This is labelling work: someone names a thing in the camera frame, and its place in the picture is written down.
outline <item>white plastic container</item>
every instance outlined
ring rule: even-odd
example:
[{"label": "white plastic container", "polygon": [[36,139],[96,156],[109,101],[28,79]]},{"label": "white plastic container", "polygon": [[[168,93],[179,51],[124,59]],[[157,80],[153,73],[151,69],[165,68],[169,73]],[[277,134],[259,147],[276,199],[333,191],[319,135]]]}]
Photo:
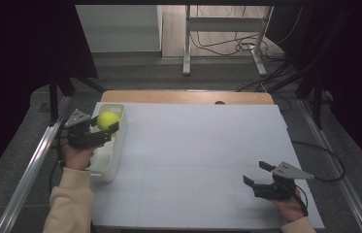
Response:
[{"label": "white plastic container", "polygon": [[[86,170],[91,172],[91,180],[93,182],[111,182],[114,180],[125,140],[128,122],[124,106],[120,104],[103,104],[99,112],[94,113],[93,116],[99,116],[107,111],[114,112],[120,116],[119,130],[112,135],[112,139],[104,147],[95,150],[90,158],[90,166]],[[91,132],[98,131],[100,131],[98,126],[91,128]]]}]

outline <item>tennis ball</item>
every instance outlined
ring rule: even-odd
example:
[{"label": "tennis ball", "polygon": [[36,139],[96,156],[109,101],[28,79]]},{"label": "tennis ball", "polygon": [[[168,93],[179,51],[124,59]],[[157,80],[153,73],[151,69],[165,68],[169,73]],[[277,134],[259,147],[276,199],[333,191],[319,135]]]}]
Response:
[{"label": "tennis ball", "polygon": [[105,130],[118,121],[120,121],[120,117],[116,113],[103,112],[98,116],[97,125],[100,130]]}]

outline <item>metal frame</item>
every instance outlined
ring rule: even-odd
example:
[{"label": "metal frame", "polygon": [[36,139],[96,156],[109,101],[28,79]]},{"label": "metal frame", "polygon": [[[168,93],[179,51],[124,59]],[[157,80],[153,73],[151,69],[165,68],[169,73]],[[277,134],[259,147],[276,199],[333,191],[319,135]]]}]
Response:
[{"label": "metal frame", "polygon": [[260,56],[260,45],[268,26],[269,17],[272,11],[271,6],[266,7],[263,18],[231,18],[231,17],[191,17],[190,5],[186,6],[186,32],[183,53],[183,74],[190,75],[190,44],[189,37],[191,31],[206,32],[258,32],[256,42],[250,47],[250,53],[255,61],[256,68],[260,76],[266,76],[265,66]]},{"label": "metal frame", "polygon": [[[326,139],[325,134],[321,130],[319,130],[319,128],[313,121],[312,111],[309,108],[308,100],[298,100],[298,104],[318,144],[325,149],[332,150],[328,140]],[[325,158],[328,162],[329,168],[332,170],[332,173],[335,175],[335,177],[340,176],[342,173],[342,168],[336,158],[331,156],[329,153],[325,153]],[[338,181],[338,184],[362,231],[362,200],[356,193],[347,176]]]},{"label": "metal frame", "polygon": [[44,136],[36,148],[19,184],[16,187],[11,200],[9,201],[5,212],[0,218],[0,232],[11,232],[15,225],[16,219],[23,207],[23,204],[29,194],[29,191],[41,170],[45,157],[50,149],[50,145],[56,136],[60,127],[62,117],[66,114],[66,110],[71,102],[72,97],[65,96],[59,104],[59,117],[52,126],[48,126]]}]

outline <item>beige sleeve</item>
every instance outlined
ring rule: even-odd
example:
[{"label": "beige sleeve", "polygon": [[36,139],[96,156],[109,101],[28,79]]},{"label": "beige sleeve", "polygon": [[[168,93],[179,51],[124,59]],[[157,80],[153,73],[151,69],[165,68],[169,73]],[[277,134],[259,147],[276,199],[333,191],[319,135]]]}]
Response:
[{"label": "beige sleeve", "polygon": [[50,195],[44,232],[90,232],[93,192],[90,172],[63,169],[60,185]]},{"label": "beige sleeve", "polygon": [[315,233],[307,216],[287,223],[281,228],[283,233]]}]

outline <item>wooden table edge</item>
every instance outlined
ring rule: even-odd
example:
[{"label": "wooden table edge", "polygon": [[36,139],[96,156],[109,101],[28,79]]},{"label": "wooden table edge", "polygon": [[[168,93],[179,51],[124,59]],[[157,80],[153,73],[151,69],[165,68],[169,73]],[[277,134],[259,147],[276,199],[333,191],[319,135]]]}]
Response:
[{"label": "wooden table edge", "polygon": [[269,93],[208,91],[208,90],[107,90],[101,102],[158,103],[158,104],[214,104],[274,105]]}]

